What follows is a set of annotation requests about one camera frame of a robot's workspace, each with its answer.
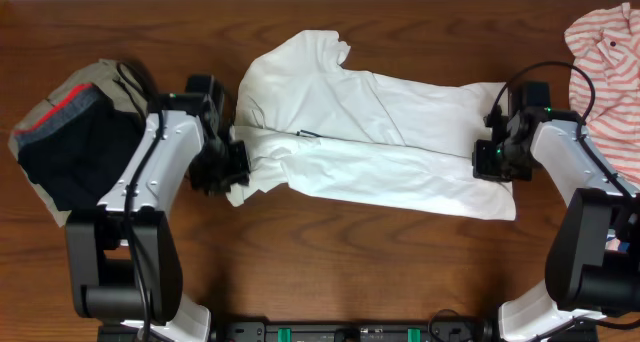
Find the white t-shirt green logo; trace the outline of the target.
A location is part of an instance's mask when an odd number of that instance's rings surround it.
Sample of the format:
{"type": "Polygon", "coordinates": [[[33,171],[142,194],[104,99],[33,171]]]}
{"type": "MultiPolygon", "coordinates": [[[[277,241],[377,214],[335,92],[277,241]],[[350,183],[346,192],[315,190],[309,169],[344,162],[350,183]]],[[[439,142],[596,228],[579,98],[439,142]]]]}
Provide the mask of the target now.
{"type": "Polygon", "coordinates": [[[513,220],[511,185],[472,174],[499,85],[347,70],[349,52],[337,32],[306,30],[251,63],[232,130],[248,150],[250,180],[229,202],[284,184],[312,197],[513,220]]]}

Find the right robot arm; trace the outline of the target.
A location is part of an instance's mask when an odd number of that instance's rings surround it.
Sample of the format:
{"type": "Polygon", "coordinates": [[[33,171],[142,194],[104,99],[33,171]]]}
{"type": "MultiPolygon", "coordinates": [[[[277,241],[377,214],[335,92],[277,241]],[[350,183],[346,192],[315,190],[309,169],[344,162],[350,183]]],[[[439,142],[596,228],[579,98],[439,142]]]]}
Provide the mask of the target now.
{"type": "Polygon", "coordinates": [[[595,341],[598,327],[632,330],[618,318],[639,309],[639,191],[597,150],[581,116],[552,108],[544,82],[508,91],[486,118],[488,140],[472,154],[473,175],[529,181],[543,168],[567,210],[543,280],[502,304],[486,341],[595,341]]]}

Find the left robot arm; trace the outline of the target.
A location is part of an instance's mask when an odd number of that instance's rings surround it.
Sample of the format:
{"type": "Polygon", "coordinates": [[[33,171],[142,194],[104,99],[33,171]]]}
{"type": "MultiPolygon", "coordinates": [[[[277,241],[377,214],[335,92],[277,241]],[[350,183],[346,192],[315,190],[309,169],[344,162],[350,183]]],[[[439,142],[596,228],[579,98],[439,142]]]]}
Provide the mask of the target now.
{"type": "Polygon", "coordinates": [[[122,175],[95,207],[67,219],[74,309],[102,321],[100,340],[210,340],[210,310],[183,292],[168,216],[183,180],[207,195],[248,184],[248,153],[230,135],[226,100],[207,75],[158,96],[122,175]]]}

